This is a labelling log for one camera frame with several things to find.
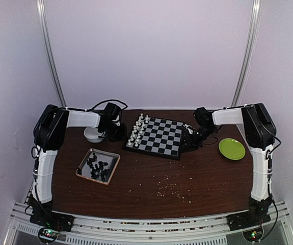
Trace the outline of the black and grey chessboard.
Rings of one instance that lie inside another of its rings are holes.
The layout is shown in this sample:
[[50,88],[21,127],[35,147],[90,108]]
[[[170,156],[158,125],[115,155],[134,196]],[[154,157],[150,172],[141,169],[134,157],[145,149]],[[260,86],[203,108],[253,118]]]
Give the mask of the black and grey chessboard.
[[183,122],[150,117],[141,113],[133,125],[124,150],[144,155],[178,160],[183,136]]

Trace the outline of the wooden tray with mirror base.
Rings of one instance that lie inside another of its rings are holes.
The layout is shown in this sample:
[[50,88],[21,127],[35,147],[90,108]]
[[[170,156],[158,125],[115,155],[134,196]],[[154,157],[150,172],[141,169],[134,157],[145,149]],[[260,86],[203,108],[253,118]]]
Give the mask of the wooden tray with mirror base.
[[109,185],[121,157],[119,154],[89,149],[75,175],[103,185]]

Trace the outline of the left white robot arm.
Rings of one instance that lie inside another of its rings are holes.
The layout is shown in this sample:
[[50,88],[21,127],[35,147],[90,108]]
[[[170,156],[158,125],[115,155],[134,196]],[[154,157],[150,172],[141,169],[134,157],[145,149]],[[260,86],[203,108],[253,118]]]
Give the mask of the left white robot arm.
[[107,102],[101,111],[48,105],[35,125],[34,148],[36,163],[33,170],[33,198],[40,204],[52,201],[51,182],[58,150],[62,147],[67,128],[85,128],[86,138],[99,143],[104,139],[118,141],[124,138],[126,126],[121,122],[122,111]]

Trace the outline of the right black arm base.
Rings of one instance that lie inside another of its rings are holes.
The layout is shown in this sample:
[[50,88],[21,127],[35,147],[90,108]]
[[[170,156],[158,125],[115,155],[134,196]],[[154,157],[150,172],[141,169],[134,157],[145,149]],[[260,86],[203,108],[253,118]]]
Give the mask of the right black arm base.
[[270,220],[268,213],[264,214],[262,218],[251,219],[248,211],[227,216],[230,231],[241,230],[243,238],[252,243],[260,242],[264,238],[263,224]]

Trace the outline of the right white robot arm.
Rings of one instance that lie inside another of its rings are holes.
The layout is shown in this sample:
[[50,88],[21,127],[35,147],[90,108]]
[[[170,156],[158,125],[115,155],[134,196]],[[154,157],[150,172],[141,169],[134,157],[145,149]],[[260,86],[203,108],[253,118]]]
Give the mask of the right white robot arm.
[[207,137],[218,131],[218,126],[243,125],[246,143],[253,159],[253,187],[250,201],[262,203],[272,201],[272,158],[277,148],[275,141],[281,143],[276,136],[276,126],[263,103],[225,107],[218,110],[197,108],[193,117],[198,129],[184,124],[188,143],[201,147]]

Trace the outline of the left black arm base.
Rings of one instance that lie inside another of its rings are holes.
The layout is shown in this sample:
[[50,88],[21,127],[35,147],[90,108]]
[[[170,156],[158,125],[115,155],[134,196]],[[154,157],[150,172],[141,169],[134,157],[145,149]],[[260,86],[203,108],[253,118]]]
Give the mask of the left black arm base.
[[74,217],[72,215],[51,213],[51,217],[39,217],[37,214],[31,215],[30,222],[41,226],[38,229],[38,239],[43,244],[50,244],[58,239],[61,232],[70,232],[73,226]]

